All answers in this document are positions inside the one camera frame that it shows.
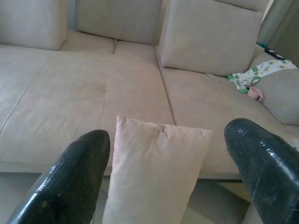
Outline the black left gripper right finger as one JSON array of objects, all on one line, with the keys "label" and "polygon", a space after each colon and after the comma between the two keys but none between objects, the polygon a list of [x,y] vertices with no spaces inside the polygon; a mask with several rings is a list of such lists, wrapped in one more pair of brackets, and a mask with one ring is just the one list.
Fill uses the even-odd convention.
[{"label": "black left gripper right finger", "polygon": [[224,128],[224,137],[262,222],[297,224],[298,151],[249,119],[230,121]]}]

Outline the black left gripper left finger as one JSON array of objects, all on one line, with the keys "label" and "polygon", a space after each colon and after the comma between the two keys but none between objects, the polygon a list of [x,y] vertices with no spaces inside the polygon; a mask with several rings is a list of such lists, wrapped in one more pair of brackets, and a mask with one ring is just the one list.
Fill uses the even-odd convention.
[{"label": "black left gripper left finger", "polygon": [[40,175],[7,223],[89,224],[109,156],[107,131],[82,135]]}]

